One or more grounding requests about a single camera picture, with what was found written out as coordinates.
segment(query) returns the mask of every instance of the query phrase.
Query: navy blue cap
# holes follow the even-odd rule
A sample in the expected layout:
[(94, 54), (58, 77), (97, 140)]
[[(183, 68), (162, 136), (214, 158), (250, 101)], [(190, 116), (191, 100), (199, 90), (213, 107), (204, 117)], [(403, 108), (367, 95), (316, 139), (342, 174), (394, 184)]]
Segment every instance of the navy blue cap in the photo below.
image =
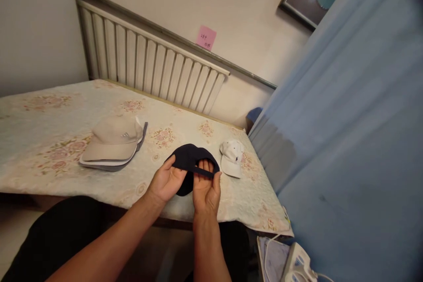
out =
[[(220, 171), (219, 165), (217, 164), (213, 155), (211, 155), (211, 153), (204, 148), (198, 148), (193, 144), (186, 144), (174, 150), (168, 158), (174, 154), (176, 156), (176, 160), (172, 166), (188, 171), (188, 173), (186, 173), (184, 182), (181, 185), (181, 188), (176, 193), (178, 196), (185, 196), (193, 191), (194, 173), (198, 173), (213, 179), (215, 173)], [(213, 162), (213, 173), (196, 167), (196, 165), (198, 166), (198, 162), (201, 159), (209, 159)]]

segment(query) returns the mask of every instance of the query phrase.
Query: bed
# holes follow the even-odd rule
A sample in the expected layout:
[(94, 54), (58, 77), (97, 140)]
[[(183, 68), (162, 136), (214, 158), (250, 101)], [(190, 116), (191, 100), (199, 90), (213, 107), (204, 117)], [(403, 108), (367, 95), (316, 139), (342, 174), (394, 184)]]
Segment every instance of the bed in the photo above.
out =
[[(133, 114), (148, 122), (140, 151), (118, 172), (81, 167), (78, 161), (92, 127), (112, 114)], [(244, 130), (100, 79), (0, 98), (0, 192), (87, 195), (128, 209), (175, 148), (193, 143), (209, 150), (220, 163), (219, 146), (230, 138), (245, 148), (243, 178), (222, 175), (218, 220), (238, 220), (260, 232), (293, 236)], [(172, 198), (160, 216), (191, 222), (193, 213), (189, 194)]]

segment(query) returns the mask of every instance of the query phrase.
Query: pink sticky note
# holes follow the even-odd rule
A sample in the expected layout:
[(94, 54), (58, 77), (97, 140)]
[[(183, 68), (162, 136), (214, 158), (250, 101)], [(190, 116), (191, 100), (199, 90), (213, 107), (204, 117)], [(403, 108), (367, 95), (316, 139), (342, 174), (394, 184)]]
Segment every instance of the pink sticky note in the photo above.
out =
[(216, 32), (206, 26), (201, 26), (197, 36), (197, 44), (211, 51), (215, 42)]

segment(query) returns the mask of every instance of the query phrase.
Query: floor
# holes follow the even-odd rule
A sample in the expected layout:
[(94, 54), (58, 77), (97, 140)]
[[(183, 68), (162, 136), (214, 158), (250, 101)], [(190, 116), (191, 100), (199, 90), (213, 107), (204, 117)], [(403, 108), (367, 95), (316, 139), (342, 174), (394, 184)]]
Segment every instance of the floor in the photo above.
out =
[[(41, 214), (0, 204), (0, 280)], [(118, 281), (184, 281), (193, 269), (193, 243), (191, 231), (151, 227)], [(249, 281), (258, 281), (258, 272)]]

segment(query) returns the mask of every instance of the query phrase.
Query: black pants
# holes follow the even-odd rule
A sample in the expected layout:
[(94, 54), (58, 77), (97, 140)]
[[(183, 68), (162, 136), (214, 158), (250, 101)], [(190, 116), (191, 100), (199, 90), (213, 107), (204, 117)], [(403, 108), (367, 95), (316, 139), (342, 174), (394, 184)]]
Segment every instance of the black pants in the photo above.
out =
[[(246, 281), (249, 242), (245, 227), (239, 222), (219, 227), (232, 281)], [(85, 196), (63, 200), (31, 226), (2, 282), (43, 282), (101, 233), (101, 203)], [(192, 279), (191, 273), (186, 280)]]

